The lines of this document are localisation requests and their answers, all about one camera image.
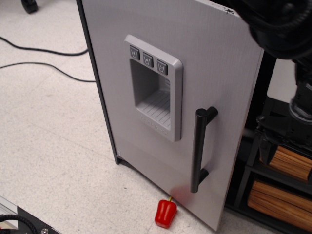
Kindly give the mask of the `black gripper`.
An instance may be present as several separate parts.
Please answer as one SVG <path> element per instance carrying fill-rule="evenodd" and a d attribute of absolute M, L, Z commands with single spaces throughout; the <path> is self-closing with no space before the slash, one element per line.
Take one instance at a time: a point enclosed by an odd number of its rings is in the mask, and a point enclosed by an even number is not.
<path fill-rule="evenodd" d="M 260 159 L 269 165 L 278 145 L 293 146 L 308 154 L 312 153 L 312 123 L 292 116 L 264 116 L 256 118 L 257 129 L 261 131 L 259 144 Z"/>

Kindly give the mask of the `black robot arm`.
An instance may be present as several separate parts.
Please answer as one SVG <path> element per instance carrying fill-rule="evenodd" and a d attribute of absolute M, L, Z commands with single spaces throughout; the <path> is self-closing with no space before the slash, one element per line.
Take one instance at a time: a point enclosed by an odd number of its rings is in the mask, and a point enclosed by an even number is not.
<path fill-rule="evenodd" d="M 258 116 L 261 159 L 269 164 L 278 146 L 312 149 L 312 2 L 310 0 L 218 0 L 249 25 L 269 55 L 295 63 L 296 92 L 286 117 Z"/>

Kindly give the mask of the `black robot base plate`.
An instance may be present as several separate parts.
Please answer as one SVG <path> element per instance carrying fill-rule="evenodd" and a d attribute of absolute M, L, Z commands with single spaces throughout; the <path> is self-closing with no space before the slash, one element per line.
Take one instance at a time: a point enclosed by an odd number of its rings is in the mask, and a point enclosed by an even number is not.
<path fill-rule="evenodd" d="M 1 234 L 59 234 L 55 228 L 31 215 L 23 208 L 0 208 Z"/>

